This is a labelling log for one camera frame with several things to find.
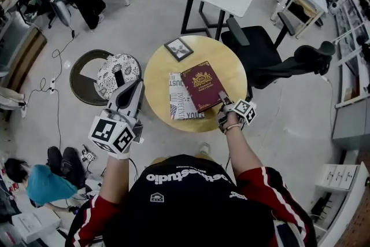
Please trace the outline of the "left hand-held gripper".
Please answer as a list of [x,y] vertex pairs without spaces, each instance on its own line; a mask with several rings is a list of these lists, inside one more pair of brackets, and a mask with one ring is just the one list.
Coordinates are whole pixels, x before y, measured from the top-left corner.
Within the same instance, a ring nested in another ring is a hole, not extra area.
[[143,124],[138,118],[145,86],[142,79],[115,90],[106,107],[94,118],[88,138],[114,158],[129,158],[132,142],[140,142]]

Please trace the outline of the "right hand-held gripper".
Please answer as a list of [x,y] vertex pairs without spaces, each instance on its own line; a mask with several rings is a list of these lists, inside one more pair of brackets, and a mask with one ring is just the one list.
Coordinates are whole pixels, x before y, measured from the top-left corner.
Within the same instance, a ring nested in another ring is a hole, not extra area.
[[219,125],[220,131],[225,134],[227,129],[225,127],[228,121],[228,114],[234,112],[238,118],[238,125],[243,129],[245,124],[248,126],[256,117],[256,105],[252,102],[247,102],[239,99],[237,102],[233,102],[224,91],[219,92],[219,97],[223,103],[221,109],[219,110],[216,120]]

